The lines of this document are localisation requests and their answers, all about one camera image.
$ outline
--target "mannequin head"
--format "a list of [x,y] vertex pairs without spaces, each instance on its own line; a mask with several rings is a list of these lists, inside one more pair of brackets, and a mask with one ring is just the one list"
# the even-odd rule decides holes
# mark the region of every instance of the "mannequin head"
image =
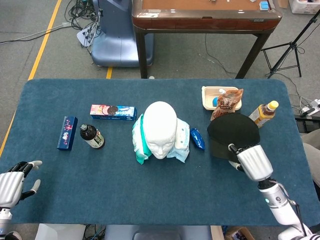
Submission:
[[176,140],[177,115],[168,103],[156,101],[145,110],[143,132],[146,144],[157,159],[163,159]]

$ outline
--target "snack box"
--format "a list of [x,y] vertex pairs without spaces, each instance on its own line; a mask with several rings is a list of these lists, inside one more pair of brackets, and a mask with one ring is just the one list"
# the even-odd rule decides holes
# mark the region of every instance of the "snack box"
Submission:
[[75,116],[64,116],[57,145],[59,150],[71,150],[74,143],[78,119]]
[[134,106],[93,104],[91,105],[90,115],[93,119],[135,121],[137,109]]

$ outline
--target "cardboard box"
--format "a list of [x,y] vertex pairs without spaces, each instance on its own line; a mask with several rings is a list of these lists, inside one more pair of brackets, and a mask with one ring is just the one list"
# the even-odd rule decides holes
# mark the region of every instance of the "cardboard box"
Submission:
[[240,232],[242,235],[246,237],[247,240],[255,240],[254,237],[251,235],[250,231],[248,228],[244,226],[232,226],[229,227],[226,231],[226,234],[224,236],[225,240],[235,240],[236,234]]
[[211,239],[212,240],[224,240],[224,233],[222,231],[221,226],[212,225],[211,229]]
[[287,9],[289,0],[278,0],[278,4],[280,8]]
[[91,105],[90,115],[93,119],[135,121],[137,109],[134,106]]
[[78,119],[75,116],[64,116],[58,145],[59,150],[71,150],[74,143]]

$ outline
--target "robotic hand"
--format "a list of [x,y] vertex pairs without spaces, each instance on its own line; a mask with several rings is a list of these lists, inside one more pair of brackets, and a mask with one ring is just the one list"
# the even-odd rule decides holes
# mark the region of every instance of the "robotic hand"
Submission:
[[278,235],[278,240],[320,240],[320,235],[313,234],[303,224],[299,205],[289,199],[289,195],[281,183],[271,179],[272,165],[260,145],[248,148],[236,148],[234,144],[228,146],[236,154],[239,163],[230,162],[233,167],[258,182],[258,189],[263,194],[272,214],[281,225],[291,225]]
[[36,180],[33,187],[26,192],[23,191],[25,178],[32,169],[39,169],[42,161],[19,162],[8,172],[0,174],[0,240],[6,239],[7,226],[12,219],[10,209],[37,193],[40,179]]

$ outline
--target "bottle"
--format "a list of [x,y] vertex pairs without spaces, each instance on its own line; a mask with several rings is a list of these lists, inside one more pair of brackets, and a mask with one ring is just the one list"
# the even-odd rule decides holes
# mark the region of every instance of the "bottle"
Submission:
[[[226,90],[220,88],[220,89],[219,89],[219,93],[220,93],[220,95],[223,95],[223,94],[226,93]],[[219,96],[216,96],[216,97],[213,98],[213,100],[212,100],[212,105],[213,105],[214,107],[217,107],[217,106],[218,106],[218,98],[219,98]]]
[[276,113],[275,110],[279,107],[277,101],[271,101],[268,104],[261,104],[256,110],[251,113],[251,118],[259,128],[261,128],[267,121],[272,119]]
[[100,131],[89,124],[80,126],[80,136],[94,149],[101,149],[105,145],[105,139]]

